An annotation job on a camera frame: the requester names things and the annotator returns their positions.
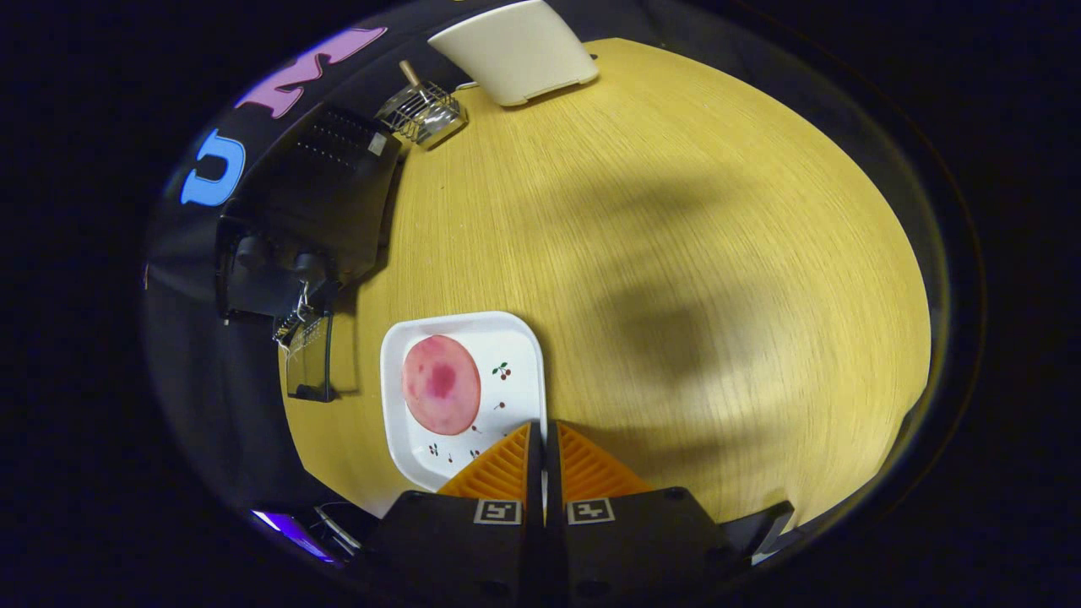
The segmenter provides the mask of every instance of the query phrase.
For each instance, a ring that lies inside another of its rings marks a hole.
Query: white plate
[[[462,344],[480,372],[477,419],[457,435],[439,435],[421,426],[402,395],[405,355],[431,335]],[[511,374],[496,371],[504,369]],[[402,475],[422,488],[443,487],[478,454],[526,422],[539,421],[542,439],[547,438],[540,344],[525,321],[510,313],[470,313],[393,326],[383,338],[379,380],[390,458]]]

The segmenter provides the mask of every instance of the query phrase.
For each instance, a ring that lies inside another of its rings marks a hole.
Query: pink disc
[[[405,355],[402,394],[421,426],[457,435],[477,419],[480,372],[464,346],[445,335],[432,335]]]

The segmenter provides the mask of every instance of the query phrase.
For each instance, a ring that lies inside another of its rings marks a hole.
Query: wooden table
[[[410,151],[385,269],[343,298],[332,404],[285,399],[305,467],[382,516],[391,325],[508,310],[545,356],[549,417],[728,520],[790,526],[870,479],[930,365],[916,257],[882,195],[805,120],[694,61],[586,44],[596,82]]]

